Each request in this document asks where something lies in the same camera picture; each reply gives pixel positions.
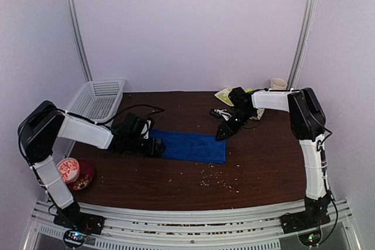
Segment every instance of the gray wall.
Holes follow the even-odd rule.
[[[65,107],[83,83],[66,0],[0,0],[0,249],[19,249],[42,194],[17,127],[43,100]]]
[[[93,76],[127,90],[221,90],[288,78],[305,0],[76,0]]]
[[[375,236],[375,0],[318,0],[299,87],[312,87],[334,134],[329,177],[366,249]]]

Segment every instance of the red bowl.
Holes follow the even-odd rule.
[[[80,165],[80,175],[74,183],[67,184],[71,191],[82,190],[91,183],[95,175],[94,165],[87,159],[77,159]]]

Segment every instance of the metal rail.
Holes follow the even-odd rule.
[[[64,228],[53,224],[54,216],[48,213],[50,205],[37,201],[31,218],[34,223],[30,227],[31,234],[40,231],[56,238],[62,237]],[[115,244],[118,247],[136,245],[138,249],[153,249],[151,246],[158,249],[192,246],[199,249],[224,249],[228,246],[234,249],[239,245],[268,243],[276,238],[296,235],[283,233],[279,217],[304,210],[304,201],[213,211],[146,211],[83,203],[80,206],[82,212],[105,218],[102,234],[92,235],[90,241],[87,241],[88,245],[97,246],[97,249],[102,249],[100,245],[109,242],[114,245],[114,248],[109,249],[115,249]],[[339,221],[352,218],[346,200],[338,201],[337,208]],[[332,225],[336,218],[335,209],[330,206],[328,211]],[[34,236],[29,235],[25,245],[35,243]]]
[[[76,41],[77,51],[80,58],[84,78],[86,79],[86,81],[92,81],[93,76],[91,74],[90,66],[88,65],[87,56],[83,46],[82,35],[78,24],[76,4],[74,0],[67,0],[67,2],[70,12],[71,23],[73,24],[74,38]]]
[[[289,74],[287,90],[296,88],[299,74],[301,72],[304,55],[306,52],[306,40],[311,28],[312,17],[315,10],[316,0],[306,0],[304,17],[302,20],[301,32],[299,34],[298,44],[295,51],[293,65]]]

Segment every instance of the white cup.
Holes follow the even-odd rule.
[[[288,83],[281,78],[272,78],[270,89],[273,90],[286,90]]]

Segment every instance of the blue cloth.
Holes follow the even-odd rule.
[[[150,137],[163,139],[163,158],[208,163],[224,163],[226,159],[227,141],[217,142],[215,136],[153,129]]]

